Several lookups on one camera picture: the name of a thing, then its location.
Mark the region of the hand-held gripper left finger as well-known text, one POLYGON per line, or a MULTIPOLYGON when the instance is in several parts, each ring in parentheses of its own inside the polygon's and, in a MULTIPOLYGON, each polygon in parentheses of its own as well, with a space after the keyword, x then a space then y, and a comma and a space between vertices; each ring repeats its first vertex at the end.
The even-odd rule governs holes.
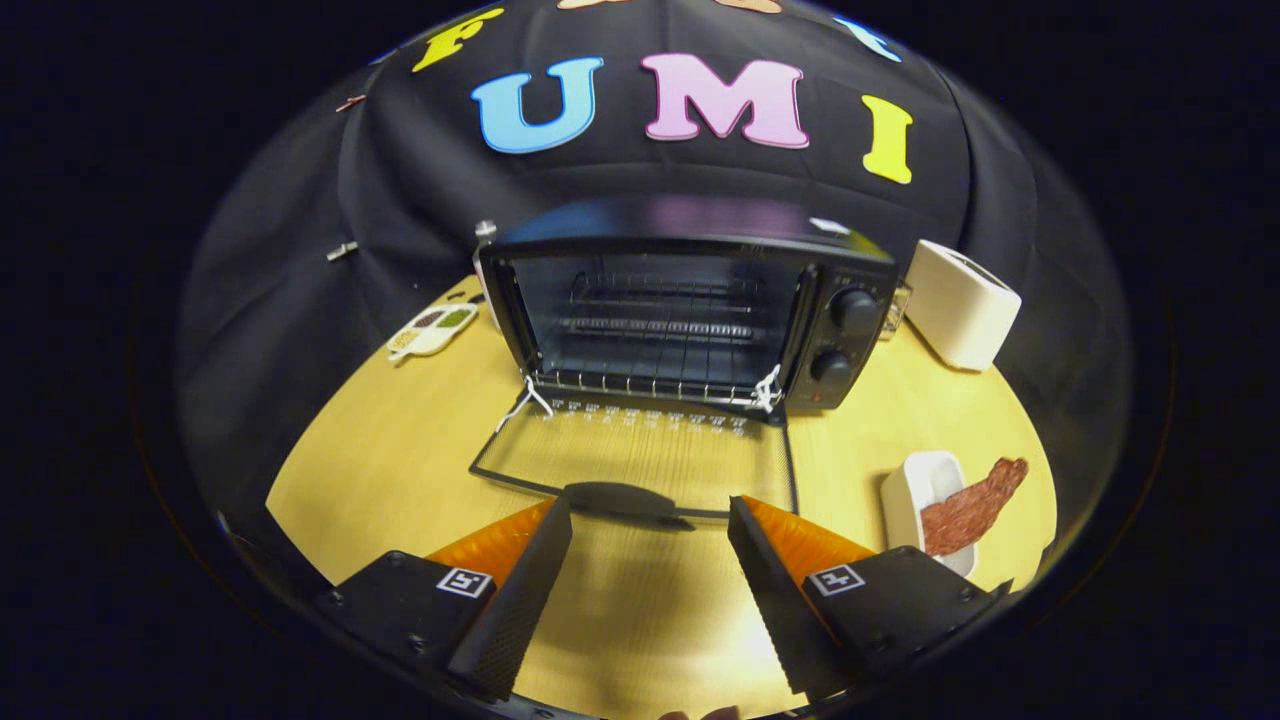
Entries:
POLYGON ((507 701, 572 536, 570 505, 547 500, 428 556, 388 551, 317 610, 411 676, 507 701))

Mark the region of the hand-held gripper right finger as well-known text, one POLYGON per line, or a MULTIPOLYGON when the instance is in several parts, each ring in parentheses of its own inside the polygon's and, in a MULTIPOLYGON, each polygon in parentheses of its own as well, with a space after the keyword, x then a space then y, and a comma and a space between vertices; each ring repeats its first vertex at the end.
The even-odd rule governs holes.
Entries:
POLYGON ((788 687, 809 698, 896 682, 1007 593, 911 546, 876 552, 745 495, 728 538, 788 687))

